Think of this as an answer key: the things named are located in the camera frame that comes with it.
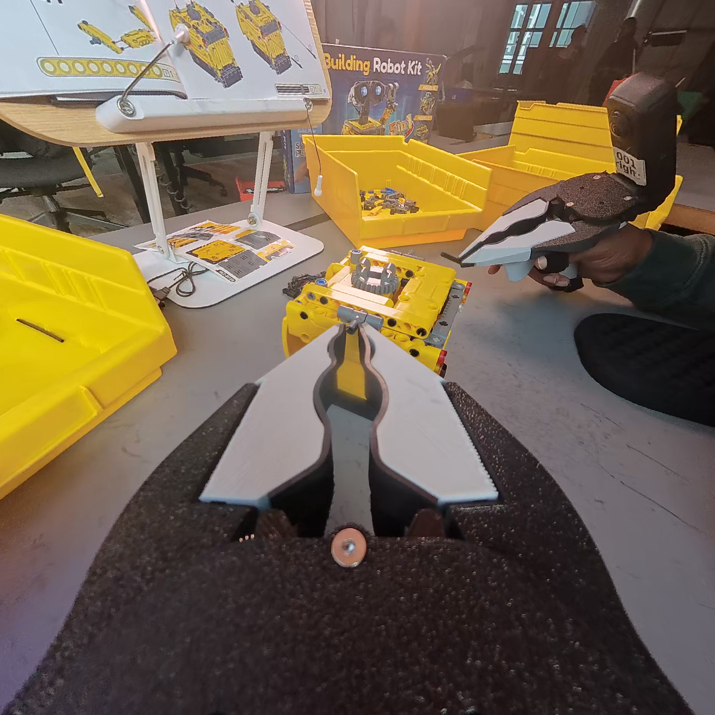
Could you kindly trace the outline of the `yellow lego beam assembly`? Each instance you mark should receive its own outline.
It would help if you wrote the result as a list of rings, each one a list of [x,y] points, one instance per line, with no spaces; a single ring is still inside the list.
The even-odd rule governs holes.
[[[286,306],[286,315],[282,323],[282,345],[286,356],[297,352],[306,344],[324,333],[328,328],[339,323],[338,308],[353,308],[365,311],[369,315],[383,318],[381,334],[389,338],[425,365],[434,368],[441,355],[441,347],[431,347],[426,343],[430,326],[426,319],[413,317],[403,310],[405,302],[398,308],[390,308],[372,301],[357,302],[319,296],[303,297],[291,300]]]

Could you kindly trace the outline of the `dark lego pieces heap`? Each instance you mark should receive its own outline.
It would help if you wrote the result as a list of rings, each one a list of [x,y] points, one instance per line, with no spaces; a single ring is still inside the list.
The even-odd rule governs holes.
[[[362,218],[411,215],[420,211],[420,206],[415,200],[389,187],[361,190],[360,208]]]

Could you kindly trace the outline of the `black padded wrist rest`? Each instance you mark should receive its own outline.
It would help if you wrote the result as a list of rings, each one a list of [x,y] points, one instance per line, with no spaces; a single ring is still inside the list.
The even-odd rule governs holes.
[[[602,387],[638,406],[714,426],[714,334],[643,317],[594,314],[574,330]]]

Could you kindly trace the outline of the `pile of small lego parts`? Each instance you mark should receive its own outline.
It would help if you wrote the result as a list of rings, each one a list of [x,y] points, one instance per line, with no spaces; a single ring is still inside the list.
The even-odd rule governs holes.
[[[288,285],[282,289],[282,293],[290,299],[297,299],[306,285],[318,280],[323,280],[325,276],[325,270],[317,274],[304,273],[295,275],[291,281],[289,281]]]

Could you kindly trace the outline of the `person's right hand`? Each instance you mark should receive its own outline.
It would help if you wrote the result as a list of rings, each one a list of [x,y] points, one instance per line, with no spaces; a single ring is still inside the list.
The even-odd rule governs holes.
[[[582,278],[610,284],[642,263],[653,243],[651,231],[627,223],[588,250],[568,255],[568,261],[577,266]]]

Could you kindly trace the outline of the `blue toy kit box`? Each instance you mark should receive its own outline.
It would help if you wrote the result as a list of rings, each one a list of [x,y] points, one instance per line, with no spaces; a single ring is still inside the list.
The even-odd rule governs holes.
[[[333,101],[315,134],[429,140],[444,56],[336,44],[323,50]]]

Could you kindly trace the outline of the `person's right forearm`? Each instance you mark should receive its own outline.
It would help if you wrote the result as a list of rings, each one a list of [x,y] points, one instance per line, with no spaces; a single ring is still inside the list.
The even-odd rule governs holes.
[[[599,287],[637,308],[701,330],[714,330],[714,237],[648,230],[648,255],[629,273]]]

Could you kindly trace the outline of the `yellow plastic bin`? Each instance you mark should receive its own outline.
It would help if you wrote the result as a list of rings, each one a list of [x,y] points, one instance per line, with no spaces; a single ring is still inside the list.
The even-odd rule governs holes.
[[[491,169],[400,136],[305,135],[312,191],[355,247],[450,242],[484,225]],[[391,188],[416,202],[405,215],[362,210],[361,192]]]
[[[159,379],[176,352],[128,251],[2,215],[1,496]]]

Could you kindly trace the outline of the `black office chair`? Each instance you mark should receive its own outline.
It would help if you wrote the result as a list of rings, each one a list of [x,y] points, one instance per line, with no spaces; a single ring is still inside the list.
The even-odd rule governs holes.
[[[62,207],[57,193],[73,190],[67,184],[86,177],[86,156],[70,147],[52,144],[1,121],[1,200],[35,196],[46,210],[31,222],[71,232],[70,224],[118,229],[122,225],[107,220],[102,211],[69,210]]]

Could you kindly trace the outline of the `lego instruction booklet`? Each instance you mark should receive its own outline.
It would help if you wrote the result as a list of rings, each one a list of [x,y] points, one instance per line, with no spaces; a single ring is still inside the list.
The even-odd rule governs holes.
[[[1,98],[329,99],[305,1],[2,1]]]

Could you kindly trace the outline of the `white board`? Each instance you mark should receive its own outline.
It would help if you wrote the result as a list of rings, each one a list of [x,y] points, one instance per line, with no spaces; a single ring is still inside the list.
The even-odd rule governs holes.
[[[247,221],[223,224],[250,228]],[[273,260],[234,282],[228,281],[196,263],[181,260],[175,255],[176,262],[164,258],[157,250],[154,240],[136,245],[139,252],[134,255],[134,259],[150,288],[163,292],[165,297],[176,305],[184,308],[199,309],[224,302],[226,299],[244,292],[276,274],[293,268],[302,261],[319,254],[324,249],[319,240],[272,222],[263,221],[261,230],[289,239],[294,244],[295,249],[290,254]]]

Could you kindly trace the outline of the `yellow black lego truck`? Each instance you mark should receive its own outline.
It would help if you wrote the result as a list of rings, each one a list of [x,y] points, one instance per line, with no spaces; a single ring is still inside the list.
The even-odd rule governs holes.
[[[363,246],[350,251],[339,263],[332,263],[323,280],[306,285],[297,299],[319,296],[349,302],[372,301],[390,308],[402,308],[413,317],[426,319],[430,334],[426,343],[441,347],[432,371],[445,377],[447,346],[452,324],[470,292],[471,283],[459,280],[455,270],[429,263],[412,254],[382,251]],[[338,308],[339,323],[357,320],[381,332],[383,318],[353,308]]]

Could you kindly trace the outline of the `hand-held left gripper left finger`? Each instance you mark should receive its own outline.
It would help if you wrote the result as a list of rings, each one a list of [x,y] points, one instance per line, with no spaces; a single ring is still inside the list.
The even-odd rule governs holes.
[[[301,536],[323,536],[335,486],[323,398],[342,339],[331,327],[260,379],[201,502],[282,510]]]

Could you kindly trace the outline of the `metal page holder clip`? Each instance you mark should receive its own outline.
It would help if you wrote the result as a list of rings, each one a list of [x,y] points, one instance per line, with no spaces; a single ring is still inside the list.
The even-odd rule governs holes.
[[[158,60],[167,53],[170,47],[176,45],[186,46],[190,42],[190,29],[187,25],[179,23],[174,29],[173,39],[168,42],[159,52],[154,56],[154,58],[139,72],[138,76],[135,77],[128,87],[122,92],[120,97],[117,99],[117,108],[121,114],[128,118],[133,119],[137,116],[137,110],[135,105],[130,100],[130,94],[134,90],[135,86],[149,73],[149,71],[156,65]]]

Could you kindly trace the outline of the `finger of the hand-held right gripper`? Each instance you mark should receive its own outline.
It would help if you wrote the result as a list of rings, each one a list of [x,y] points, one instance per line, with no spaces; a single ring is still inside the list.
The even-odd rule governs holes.
[[[503,242],[529,233],[546,221],[549,202],[537,198],[520,206],[513,206],[508,212],[482,231],[459,255],[460,260],[472,260],[480,248]]]
[[[554,220],[541,222],[518,235],[508,233],[514,228],[506,227],[500,219],[494,222],[463,250],[463,267],[527,263],[531,260],[533,247],[572,235],[576,231],[572,224]]]

